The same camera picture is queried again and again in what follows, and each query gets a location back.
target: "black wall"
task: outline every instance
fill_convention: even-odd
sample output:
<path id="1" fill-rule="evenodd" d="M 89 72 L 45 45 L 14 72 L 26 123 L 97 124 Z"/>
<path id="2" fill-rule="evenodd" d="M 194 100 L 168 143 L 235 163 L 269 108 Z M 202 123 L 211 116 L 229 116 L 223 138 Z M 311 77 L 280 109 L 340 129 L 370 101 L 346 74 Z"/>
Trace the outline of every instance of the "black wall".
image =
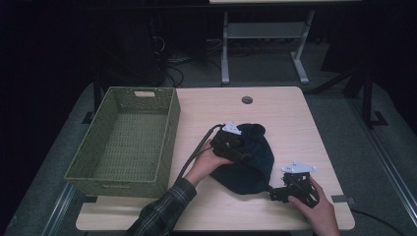
<path id="1" fill-rule="evenodd" d="M 0 2 L 0 232 L 92 79 L 88 19 L 68 1 Z"/>

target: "table hole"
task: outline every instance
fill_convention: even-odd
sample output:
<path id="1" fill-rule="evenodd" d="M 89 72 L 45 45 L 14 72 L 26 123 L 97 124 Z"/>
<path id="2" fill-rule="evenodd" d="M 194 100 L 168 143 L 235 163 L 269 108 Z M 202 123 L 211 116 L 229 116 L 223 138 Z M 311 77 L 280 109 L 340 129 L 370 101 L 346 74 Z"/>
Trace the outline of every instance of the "table hole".
<path id="1" fill-rule="evenodd" d="M 252 102 L 254 102 L 254 99 L 250 96 L 244 96 L 242 97 L 242 102 L 245 104 L 251 104 Z"/>

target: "basket handle hole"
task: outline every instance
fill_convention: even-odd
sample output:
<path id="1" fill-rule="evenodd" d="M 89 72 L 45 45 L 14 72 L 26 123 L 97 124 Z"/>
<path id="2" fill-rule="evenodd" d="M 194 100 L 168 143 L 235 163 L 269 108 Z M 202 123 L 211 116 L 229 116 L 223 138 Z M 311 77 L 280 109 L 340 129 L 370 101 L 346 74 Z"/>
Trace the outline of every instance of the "basket handle hole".
<path id="1" fill-rule="evenodd" d="M 116 189 L 129 189 L 129 185 L 109 185 L 109 184 L 103 184 L 103 188 L 116 188 Z"/>
<path id="2" fill-rule="evenodd" d="M 137 97 L 155 97 L 153 91 L 135 91 L 135 96 Z"/>

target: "left hand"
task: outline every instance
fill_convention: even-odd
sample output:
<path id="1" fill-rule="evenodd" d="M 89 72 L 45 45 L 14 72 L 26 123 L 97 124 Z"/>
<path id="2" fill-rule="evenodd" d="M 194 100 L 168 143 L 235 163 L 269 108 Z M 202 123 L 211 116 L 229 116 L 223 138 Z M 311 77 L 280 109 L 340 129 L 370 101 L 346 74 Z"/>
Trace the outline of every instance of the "left hand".
<path id="1" fill-rule="evenodd" d="M 196 157 L 193 167 L 186 174 L 185 178 L 195 187 L 202 179 L 210 175 L 213 170 L 223 164 L 232 164 L 231 160 L 217 156 L 212 152 L 210 145 L 211 139 L 208 139 L 201 148 L 201 153 Z"/>

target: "right hand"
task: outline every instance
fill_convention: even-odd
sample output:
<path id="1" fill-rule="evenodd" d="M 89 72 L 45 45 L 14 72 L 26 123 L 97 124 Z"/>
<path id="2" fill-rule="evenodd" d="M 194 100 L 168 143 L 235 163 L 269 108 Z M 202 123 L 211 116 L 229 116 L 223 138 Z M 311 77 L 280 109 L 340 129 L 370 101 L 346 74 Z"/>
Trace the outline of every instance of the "right hand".
<path id="1" fill-rule="evenodd" d="M 320 200 L 315 207 L 309 208 L 293 196 L 288 197 L 288 201 L 306 216 L 317 235 L 339 236 L 340 232 L 338 230 L 333 204 L 326 198 L 323 188 L 312 177 L 310 177 L 310 180 Z"/>

